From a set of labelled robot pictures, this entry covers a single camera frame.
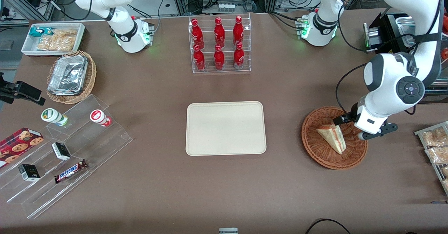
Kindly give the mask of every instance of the snickers bar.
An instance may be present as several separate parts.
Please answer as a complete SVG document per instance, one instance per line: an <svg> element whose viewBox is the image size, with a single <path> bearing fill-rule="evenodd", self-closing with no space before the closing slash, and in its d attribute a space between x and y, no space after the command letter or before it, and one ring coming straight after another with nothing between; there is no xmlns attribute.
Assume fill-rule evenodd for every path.
<svg viewBox="0 0 448 234"><path fill-rule="evenodd" d="M71 175L73 175L74 173L78 172L79 170L82 170L86 166L87 166L87 163L85 162L85 159L83 159L83 161L78 162L76 165L74 165L73 167L70 167L69 169L65 170L60 175L56 175L55 176L56 184L60 183L65 178L70 177Z"/></svg>

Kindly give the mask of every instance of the cookie image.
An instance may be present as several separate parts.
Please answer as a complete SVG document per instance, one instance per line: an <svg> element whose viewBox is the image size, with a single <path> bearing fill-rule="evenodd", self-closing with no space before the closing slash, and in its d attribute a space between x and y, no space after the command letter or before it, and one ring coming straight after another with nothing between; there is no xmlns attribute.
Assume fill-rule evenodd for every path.
<svg viewBox="0 0 448 234"><path fill-rule="evenodd" d="M33 135L31 133L29 133L28 131L23 131L21 132L21 134L19 135L19 139L21 140L25 140L28 141L31 139Z"/></svg>
<svg viewBox="0 0 448 234"><path fill-rule="evenodd" d="M15 159L17 159L18 157L19 157L18 155L14 155L14 156L8 157L8 158L5 159L5 162L6 162L6 163L11 163L11 162L13 162Z"/></svg>
<svg viewBox="0 0 448 234"><path fill-rule="evenodd" d="M32 146L35 146L35 145L37 145L38 143L40 143L40 142L42 142L43 141L43 138L35 138L35 139L33 139L33 140L31 140L30 142L29 142L29 144L30 145L32 145Z"/></svg>
<svg viewBox="0 0 448 234"><path fill-rule="evenodd" d="M25 143L18 144L18 145L13 146L13 152L21 152L27 148L28 148L28 144L25 144Z"/></svg>

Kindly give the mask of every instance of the white plastic tray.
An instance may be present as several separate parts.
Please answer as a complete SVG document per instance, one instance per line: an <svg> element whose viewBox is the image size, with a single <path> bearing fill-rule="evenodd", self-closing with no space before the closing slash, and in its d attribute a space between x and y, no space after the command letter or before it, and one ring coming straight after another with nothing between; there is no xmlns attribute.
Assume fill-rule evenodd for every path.
<svg viewBox="0 0 448 234"><path fill-rule="evenodd" d="M190 156L264 153L263 105L258 101L192 103L187 108L185 151Z"/></svg>
<svg viewBox="0 0 448 234"><path fill-rule="evenodd" d="M57 29L76 29L78 33L76 35L75 44L71 52L75 52L78 50L81 40L83 39L83 34L85 30L85 26L81 23L39 23L32 24L32 27L53 27ZM37 49L37 45L39 44L40 37L33 37L27 34L25 41L22 46L22 53L28 56L58 56L65 55L70 52L62 52L62 51L42 51Z"/></svg>

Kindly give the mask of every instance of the wrapped sandwich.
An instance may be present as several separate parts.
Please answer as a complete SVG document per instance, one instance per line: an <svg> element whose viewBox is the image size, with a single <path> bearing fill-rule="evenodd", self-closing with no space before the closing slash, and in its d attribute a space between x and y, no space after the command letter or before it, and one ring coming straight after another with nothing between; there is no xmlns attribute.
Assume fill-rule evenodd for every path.
<svg viewBox="0 0 448 234"><path fill-rule="evenodd" d="M337 153L342 154L347 148L339 125L323 125L316 130Z"/></svg>

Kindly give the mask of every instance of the small black box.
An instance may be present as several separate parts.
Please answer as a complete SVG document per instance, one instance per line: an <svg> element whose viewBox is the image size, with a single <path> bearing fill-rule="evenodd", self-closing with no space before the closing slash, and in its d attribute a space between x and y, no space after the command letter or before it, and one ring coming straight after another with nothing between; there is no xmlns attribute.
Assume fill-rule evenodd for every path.
<svg viewBox="0 0 448 234"><path fill-rule="evenodd" d="M67 149L67 147L64 144L55 142L55 143L51 144L51 147L53 148L53 151L56 154L56 158L62 159L62 160L70 159L71 155L69 153L69 150Z"/></svg>
<svg viewBox="0 0 448 234"><path fill-rule="evenodd" d="M40 179L35 165L22 164L19 166L19 172L24 181L37 181Z"/></svg>

